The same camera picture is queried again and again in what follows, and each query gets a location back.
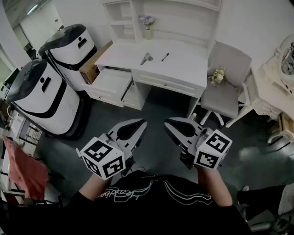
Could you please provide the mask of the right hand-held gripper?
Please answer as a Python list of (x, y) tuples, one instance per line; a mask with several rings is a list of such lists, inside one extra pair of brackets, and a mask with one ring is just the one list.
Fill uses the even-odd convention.
[(189, 169), (196, 165), (217, 169), (232, 145), (232, 140), (219, 130), (203, 129), (188, 118), (170, 117), (164, 121), (164, 128), (176, 145), (187, 148), (181, 152), (180, 160)]

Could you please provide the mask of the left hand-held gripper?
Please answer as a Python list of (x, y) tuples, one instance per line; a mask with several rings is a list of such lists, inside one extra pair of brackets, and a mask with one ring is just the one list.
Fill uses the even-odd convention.
[(142, 118), (120, 122), (108, 134), (93, 137), (82, 149), (76, 148), (76, 152), (86, 167), (103, 180), (118, 173), (125, 176), (135, 164), (133, 151), (146, 127), (147, 121)]

